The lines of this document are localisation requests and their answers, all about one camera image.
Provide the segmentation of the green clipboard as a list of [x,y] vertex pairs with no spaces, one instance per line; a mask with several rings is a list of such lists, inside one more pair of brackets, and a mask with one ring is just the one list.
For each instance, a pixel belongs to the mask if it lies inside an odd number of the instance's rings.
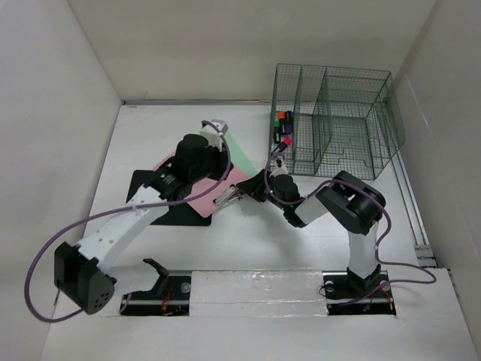
[[228,148],[231,154],[231,162],[233,165],[242,171],[247,177],[254,177],[259,171],[253,166],[245,152],[237,144],[232,135],[227,133],[225,135]]

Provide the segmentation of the pink clipboard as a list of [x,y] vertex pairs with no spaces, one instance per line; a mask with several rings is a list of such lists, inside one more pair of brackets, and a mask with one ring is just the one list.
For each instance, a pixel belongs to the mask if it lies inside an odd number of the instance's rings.
[[[157,170],[162,164],[167,161],[167,159],[172,157],[174,154],[175,151],[162,159],[161,162],[157,163],[154,166],[153,170]],[[192,206],[194,210],[197,211],[202,217],[210,216],[219,207],[215,203],[215,199],[218,199],[225,191],[228,190],[229,187],[240,183],[241,181],[245,181],[248,178],[249,177],[247,177],[242,171],[240,171],[234,166],[234,168],[229,172],[228,177],[216,189],[212,190],[210,193],[200,199],[188,202],[188,205]],[[192,187],[192,192],[187,198],[198,195],[199,193],[213,186],[215,183],[216,180],[211,180],[208,178],[196,183]]]

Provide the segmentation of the green highlighter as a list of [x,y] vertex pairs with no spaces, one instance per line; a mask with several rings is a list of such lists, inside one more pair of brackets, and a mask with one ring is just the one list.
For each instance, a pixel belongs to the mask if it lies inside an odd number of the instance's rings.
[[275,120],[274,121],[274,143],[279,144],[281,142],[281,127],[280,127],[280,121]]

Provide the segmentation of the purple highlighter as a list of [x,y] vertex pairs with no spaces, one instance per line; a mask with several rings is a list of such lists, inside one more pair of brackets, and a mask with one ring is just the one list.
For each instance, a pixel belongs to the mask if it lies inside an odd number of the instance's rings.
[[285,123],[283,129],[284,129],[284,135],[291,135],[293,132],[291,123]]

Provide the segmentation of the orange highlighter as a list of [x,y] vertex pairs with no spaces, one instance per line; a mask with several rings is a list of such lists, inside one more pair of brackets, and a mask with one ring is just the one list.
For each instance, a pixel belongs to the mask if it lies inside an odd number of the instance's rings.
[[280,125],[284,125],[286,123],[286,113],[283,111],[279,112],[278,120]]

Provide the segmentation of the blue highlighter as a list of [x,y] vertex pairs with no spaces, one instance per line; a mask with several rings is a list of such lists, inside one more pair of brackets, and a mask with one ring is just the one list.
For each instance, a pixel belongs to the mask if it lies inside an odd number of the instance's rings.
[[292,111],[287,111],[286,116],[287,116],[287,119],[290,123],[294,122],[294,113]]

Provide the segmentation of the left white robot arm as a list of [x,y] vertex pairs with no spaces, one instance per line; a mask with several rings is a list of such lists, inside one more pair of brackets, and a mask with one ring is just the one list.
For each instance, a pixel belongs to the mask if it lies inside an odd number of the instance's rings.
[[82,312],[99,312],[117,293],[144,291],[159,298],[167,291],[168,271],[153,259],[135,266],[117,266],[119,255],[153,221],[169,211],[201,199],[231,171],[230,151],[223,134],[188,134],[139,186],[126,206],[76,244],[60,244],[54,253],[54,284]]

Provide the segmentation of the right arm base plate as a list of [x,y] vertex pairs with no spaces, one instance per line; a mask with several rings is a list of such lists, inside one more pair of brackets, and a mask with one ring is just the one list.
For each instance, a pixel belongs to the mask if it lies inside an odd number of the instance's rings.
[[395,316],[392,291],[380,289],[373,292],[374,288],[388,280],[388,275],[382,273],[372,286],[359,293],[348,284],[345,273],[325,274],[318,293],[326,299],[328,316]]

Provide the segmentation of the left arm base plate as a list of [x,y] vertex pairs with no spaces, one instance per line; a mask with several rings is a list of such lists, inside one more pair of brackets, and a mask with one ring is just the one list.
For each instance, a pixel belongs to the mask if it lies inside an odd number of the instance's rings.
[[130,317],[182,317],[189,315],[192,274],[177,272],[169,276],[167,286],[159,296],[137,291],[124,295],[119,313]]

